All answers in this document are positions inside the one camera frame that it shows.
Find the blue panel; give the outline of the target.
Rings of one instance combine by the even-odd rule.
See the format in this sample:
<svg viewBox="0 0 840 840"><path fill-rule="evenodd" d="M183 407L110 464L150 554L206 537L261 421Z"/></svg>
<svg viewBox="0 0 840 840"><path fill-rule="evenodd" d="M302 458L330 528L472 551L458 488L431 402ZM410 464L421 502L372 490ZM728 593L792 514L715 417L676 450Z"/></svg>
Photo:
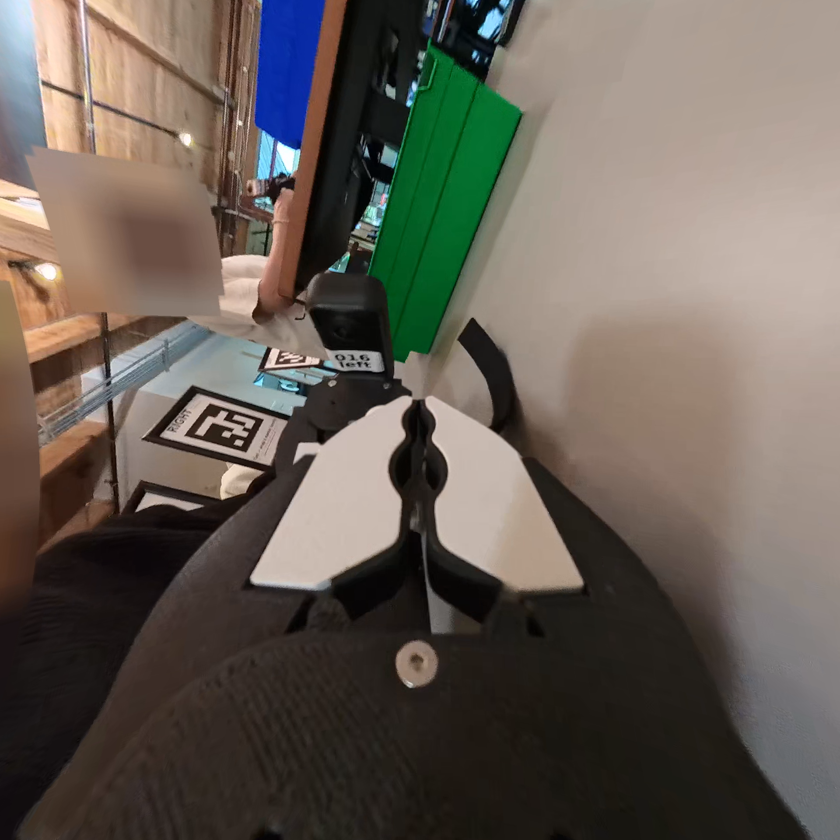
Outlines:
<svg viewBox="0 0 840 840"><path fill-rule="evenodd" d="M261 4L255 125L299 151L319 47L323 1Z"/></svg>

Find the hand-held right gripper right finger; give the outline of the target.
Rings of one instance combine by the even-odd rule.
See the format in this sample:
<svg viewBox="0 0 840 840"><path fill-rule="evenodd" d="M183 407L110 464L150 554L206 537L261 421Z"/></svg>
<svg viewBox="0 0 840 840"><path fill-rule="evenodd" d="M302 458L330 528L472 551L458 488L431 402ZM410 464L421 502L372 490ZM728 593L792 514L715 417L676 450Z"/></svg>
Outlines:
<svg viewBox="0 0 840 840"><path fill-rule="evenodd" d="M580 594L585 583L522 457L500 435L436 397L424 407L446 475L434 501L441 548L518 595Z"/></svg>

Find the small framed tag sign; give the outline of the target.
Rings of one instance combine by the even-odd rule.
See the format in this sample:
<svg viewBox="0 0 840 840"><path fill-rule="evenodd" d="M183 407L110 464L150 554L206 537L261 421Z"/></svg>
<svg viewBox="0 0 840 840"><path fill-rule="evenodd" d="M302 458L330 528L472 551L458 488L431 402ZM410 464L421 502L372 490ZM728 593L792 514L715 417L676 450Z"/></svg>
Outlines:
<svg viewBox="0 0 840 840"><path fill-rule="evenodd" d="M316 356L267 348L259 362L258 372L275 374L283 371L307 371L322 368L322 360Z"/></svg>

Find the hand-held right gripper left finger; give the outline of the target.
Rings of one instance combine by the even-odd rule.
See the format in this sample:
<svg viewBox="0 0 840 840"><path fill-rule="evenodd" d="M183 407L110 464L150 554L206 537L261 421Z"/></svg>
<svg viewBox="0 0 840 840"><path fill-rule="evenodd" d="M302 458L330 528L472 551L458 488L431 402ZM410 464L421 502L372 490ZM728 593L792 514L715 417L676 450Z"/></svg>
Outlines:
<svg viewBox="0 0 840 840"><path fill-rule="evenodd" d="M391 463L412 407L410 396L374 407L321 445L251 572L253 586L324 591L398 544L403 498Z"/></svg>

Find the black framed sign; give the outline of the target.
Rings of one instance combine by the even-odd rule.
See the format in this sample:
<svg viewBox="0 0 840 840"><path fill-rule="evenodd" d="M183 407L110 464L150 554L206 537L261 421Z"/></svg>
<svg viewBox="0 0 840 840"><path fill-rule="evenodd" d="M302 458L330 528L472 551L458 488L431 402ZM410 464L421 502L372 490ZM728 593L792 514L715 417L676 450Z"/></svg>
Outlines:
<svg viewBox="0 0 840 840"><path fill-rule="evenodd" d="M130 514L152 507L172 507L183 511L205 508L219 501L189 490L180 490L148 480L141 480L134 488L121 513Z"/></svg>

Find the cream cloth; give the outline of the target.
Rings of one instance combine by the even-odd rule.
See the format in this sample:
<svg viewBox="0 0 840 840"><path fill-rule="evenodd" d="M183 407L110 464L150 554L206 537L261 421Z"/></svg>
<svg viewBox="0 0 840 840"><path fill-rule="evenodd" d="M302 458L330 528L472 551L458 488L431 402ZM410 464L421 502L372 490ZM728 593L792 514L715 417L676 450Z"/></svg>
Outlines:
<svg viewBox="0 0 840 840"><path fill-rule="evenodd" d="M226 462L224 473L219 481L218 497L225 501L244 496L255 487L259 489L265 485L266 481L273 480L275 474L273 467L256 469Z"/></svg>

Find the person's left forearm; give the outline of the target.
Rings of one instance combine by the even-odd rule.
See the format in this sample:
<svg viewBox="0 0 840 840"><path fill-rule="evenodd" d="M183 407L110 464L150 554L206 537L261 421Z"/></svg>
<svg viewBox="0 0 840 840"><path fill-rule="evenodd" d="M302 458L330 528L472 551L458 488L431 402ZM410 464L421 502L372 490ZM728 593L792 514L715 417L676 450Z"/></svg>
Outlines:
<svg viewBox="0 0 840 840"><path fill-rule="evenodd" d="M38 556L2 678L2 839L76 751L165 589L244 503L123 513Z"/></svg>

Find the green plastic bin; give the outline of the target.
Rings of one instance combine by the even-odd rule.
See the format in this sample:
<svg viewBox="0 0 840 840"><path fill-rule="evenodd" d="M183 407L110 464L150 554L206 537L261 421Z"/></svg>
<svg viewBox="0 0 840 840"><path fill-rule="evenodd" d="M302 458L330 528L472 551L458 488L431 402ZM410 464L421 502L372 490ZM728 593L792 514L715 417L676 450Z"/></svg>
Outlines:
<svg viewBox="0 0 840 840"><path fill-rule="evenodd" d="M397 362L433 348L521 118L428 45L369 266Z"/></svg>

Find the large framed tag sign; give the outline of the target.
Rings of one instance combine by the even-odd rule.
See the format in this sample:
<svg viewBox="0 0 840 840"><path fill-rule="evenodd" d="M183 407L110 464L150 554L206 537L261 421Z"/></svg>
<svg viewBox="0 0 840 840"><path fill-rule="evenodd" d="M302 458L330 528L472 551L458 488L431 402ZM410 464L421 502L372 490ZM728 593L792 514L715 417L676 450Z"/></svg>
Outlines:
<svg viewBox="0 0 840 840"><path fill-rule="evenodd" d="M290 417L191 386L142 437L145 443L263 472Z"/></svg>

